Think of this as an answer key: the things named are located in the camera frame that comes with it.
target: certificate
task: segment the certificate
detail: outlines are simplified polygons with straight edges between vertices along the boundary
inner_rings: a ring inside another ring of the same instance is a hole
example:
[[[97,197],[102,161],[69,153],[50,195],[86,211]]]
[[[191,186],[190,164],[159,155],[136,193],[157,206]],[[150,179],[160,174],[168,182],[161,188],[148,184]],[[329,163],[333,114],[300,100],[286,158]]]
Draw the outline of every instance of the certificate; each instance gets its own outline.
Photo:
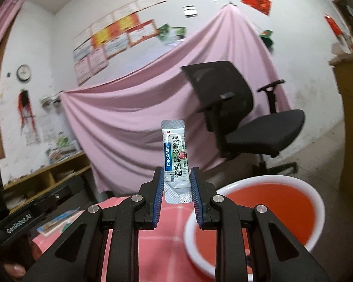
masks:
[[[136,2],[130,3],[128,5],[125,5],[117,10],[115,10],[112,13],[112,16],[114,17],[115,21],[118,21],[126,16],[129,16],[135,12],[138,12],[140,9]]]
[[[95,49],[88,55],[88,60],[93,74],[97,74],[103,68],[108,66],[106,52],[103,47]]]
[[[74,65],[74,70],[76,72],[78,85],[81,85],[84,81],[93,76],[87,58],[83,58],[78,63],[76,63]]]
[[[83,31],[80,35],[74,38],[74,49],[82,45],[86,40],[91,37],[90,28]]]
[[[129,28],[139,25],[140,19],[138,17],[138,14],[135,13],[120,19],[118,21],[118,24],[119,24],[119,30],[121,31],[121,33],[123,33]]]
[[[93,36],[92,39],[93,39],[94,48],[96,49],[100,47],[102,44],[108,42],[112,38],[113,36],[111,34],[110,27],[104,28],[102,31],[99,31]]]
[[[167,0],[137,0],[136,3],[138,4],[140,10],[148,8],[150,6],[166,2]]]
[[[73,51],[74,62],[78,62],[87,56],[91,51],[93,51],[93,44],[91,39],[80,45],[77,49]]]
[[[158,35],[153,20],[149,20],[127,31],[129,45],[133,47],[140,42]]]
[[[104,48],[106,49],[106,54],[108,57],[113,57],[120,52],[123,52],[127,49],[128,46],[128,37],[126,33],[123,33],[116,37],[115,39],[110,40],[105,43]]]
[[[93,23],[93,25],[91,26],[91,33],[95,35],[96,33],[102,31],[104,28],[108,27],[113,23],[114,23],[114,20],[111,14],[107,15],[102,19],[98,20],[96,23]]]

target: paper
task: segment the paper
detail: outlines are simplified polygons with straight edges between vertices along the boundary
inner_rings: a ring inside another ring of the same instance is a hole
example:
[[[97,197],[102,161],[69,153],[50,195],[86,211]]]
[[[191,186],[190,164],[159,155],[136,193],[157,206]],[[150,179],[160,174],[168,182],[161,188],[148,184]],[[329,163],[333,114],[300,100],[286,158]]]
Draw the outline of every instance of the paper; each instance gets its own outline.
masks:
[[[168,24],[162,25],[157,31],[159,39],[165,45],[184,39],[186,34],[185,27],[170,27]]]
[[[87,57],[81,59],[77,64],[75,64],[74,70],[76,72],[78,85],[81,85],[85,80],[93,76]]]
[[[150,6],[162,3],[162,2],[166,2],[167,0],[137,0],[137,4],[140,8],[140,10],[148,8]]]
[[[78,62],[93,51],[92,40],[89,39],[73,51],[74,62]]]
[[[99,21],[97,21],[96,23],[93,23],[93,25],[91,26],[91,33],[95,35],[96,33],[102,31],[104,28],[108,27],[113,23],[114,23],[114,20],[111,14],[109,14],[103,17],[102,19],[100,19]]]
[[[158,35],[153,20],[149,20],[138,26],[135,26],[127,31],[129,37],[129,44],[133,47],[140,42]]]
[[[269,15],[271,10],[271,1],[270,0],[241,0],[242,3],[255,8],[265,15]]]
[[[140,10],[140,8],[136,4],[136,2],[133,2],[133,3],[130,3],[128,5],[125,5],[119,9],[115,10],[112,13],[112,16],[115,19],[115,21],[118,21],[126,16],[129,16],[135,12],[138,12],[139,10]]]
[[[123,52],[127,49],[128,46],[128,37],[126,33],[123,33],[116,37],[115,39],[110,40],[104,45],[106,54],[108,57],[113,57],[120,52]]]
[[[103,47],[99,47],[91,52],[88,55],[88,60],[93,75],[108,66],[107,55]]]
[[[99,31],[92,38],[94,48],[96,49],[100,47],[102,44],[110,41],[112,37],[113,36],[112,36],[110,27],[106,27],[102,31]]]
[[[25,119],[25,127],[23,128],[23,133],[25,134],[26,146],[40,144],[39,134],[38,132],[34,131],[29,117]]]
[[[75,49],[78,48],[80,45],[82,45],[90,37],[91,37],[90,28],[88,28],[85,31],[83,31],[80,35],[75,37],[75,39],[74,39],[74,48]]]
[[[198,15],[198,11],[196,10],[196,7],[193,5],[184,6],[183,13],[187,18],[196,17]]]
[[[55,127],[52,124],[51,117],[49,115],[40,117],[38,119],[38,125],[40,127],[40,130],[42,131],[44,143],[53,143],[57,140]]]

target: poster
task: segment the poster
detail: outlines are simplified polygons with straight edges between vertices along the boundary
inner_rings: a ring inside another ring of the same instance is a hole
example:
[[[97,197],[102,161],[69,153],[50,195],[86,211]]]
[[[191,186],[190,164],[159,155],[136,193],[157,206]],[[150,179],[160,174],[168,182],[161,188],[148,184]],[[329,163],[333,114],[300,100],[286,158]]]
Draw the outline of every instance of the poster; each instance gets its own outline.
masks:
[[[103,47],[95,49],[88,55],[89,65],[93,75],[108,66],[106,52]]]
[[[132,14],[126,16],[110,25],[110,31],[112,37],[118,37],[119,35],[123,34],[129,28],[135,27],[140,24],[140,19],[138,14]]]
[[[120,19],[129,16],[135,12],[138,12],[140,8],[138,7],[136,2],[125,5],[112,13],[112,16],[115,21],[119,21]]]
[[[90,70],[90,65],[87,57],[81,59],[78,63],[76,63],[74,65],[74,70],[76,72],[78,85],[81,85],[85,80],[93,76]]]
[[[113,38],[110,27],[104,28],[102,31],[94,34],[92,38],[94,48],[100,47],[102,44],[110,41]]]
[[[78,62],[93,51],[92,40],[89,39],[73,51],[74,62]]]
[[[185,38],[186,30],[185,27],[170,27],[168,24],[164,24],[157,30],[158,38],[165,45],[174,43]]]
[[[113,57],[120,52],[127,50],[128,37],[126,33],[119,35],[118,37],[110,40],[104,45],[107,57]]]
[[[109,14],[91,25],[91,33],[95,35],[96,33],[102,31],[104,28],[108,27],[113,23],[114,20],[111,14]]]
[[[74,49],[82,45],[86,40],[91,37],[90,28],[83,31],[80,35],[74,38]]]
[[[138,26],[135,26],[127,31],[129,38],[129,45],[131,47],[139,44],[140,42],[158,35],[153,20],[149,20]]]
[[[167,0],[137,0],[136,3],[138,4],[140,10],[148,8],[150,6],[166,2]]]
[[[118,21],[119,29],[123,33],[129,28],[135,27],[140,24],[140,18],[138,14],[134,13],[126,16]]]
[[[262,12],[265,15],[269,15],[271,10],[270,0],[241,0],[242,3],[255,8],[256,10]]]

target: red cloth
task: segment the red cloth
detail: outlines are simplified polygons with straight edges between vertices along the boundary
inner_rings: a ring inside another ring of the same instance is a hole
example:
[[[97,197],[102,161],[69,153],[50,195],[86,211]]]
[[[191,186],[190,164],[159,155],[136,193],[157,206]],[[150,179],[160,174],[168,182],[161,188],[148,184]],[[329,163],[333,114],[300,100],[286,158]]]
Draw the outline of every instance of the red cloth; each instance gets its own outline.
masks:
[[[115,206],[127,197],[108,199],[99,205],[104,209]],[[183,243],[185,223],[193,204],[168,204],[162,200],[160,221],[154,231],[138,232],[140,282],[212,282],[188,258]],[[60,236],[60,229],[49,237],[38,235],[34,242],[44,252]],[[106,280],[109,247],[103,265],[102,282]]]

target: chair armrest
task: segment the chair armrest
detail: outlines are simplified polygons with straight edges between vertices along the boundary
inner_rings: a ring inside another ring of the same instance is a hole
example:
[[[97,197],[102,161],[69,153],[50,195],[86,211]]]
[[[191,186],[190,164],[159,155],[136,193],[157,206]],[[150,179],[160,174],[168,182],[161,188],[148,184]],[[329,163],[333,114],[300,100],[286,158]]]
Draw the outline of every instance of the chair armrest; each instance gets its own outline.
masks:
[[[262,92],[262,91],[266,91],[266,89],[271,88],[271,87],[275,87],[279,84],[283,84],[285,83],[285,80],[281,79],[281,80],[276,80],[275,82],[272,82],[264,87],[261,87],[260,89],[257,90],[257,92]]]
[[[233,97],[235,97],[235,93],[233,93],[233,92],[221,94],[220,98],[218,100],[215,100],[214,102],[211,102],[211,103],[199,108],[197,110],[197,113],[204,112],[205,110],[208,110],[208,109],[212,108],[213,106],[216,106],[216,105],[222,104],[225,101],[231,100]]]
[[[283,79],[276,80],[275,82],[272,82],[257,90],[258,92],[265,91],[265,93],[267,94],[269,112],[272,114],[276,113],[276,95],[274,94],[274,90],[279,84],[283,84],[283,83],[285,83],[285,80]]]

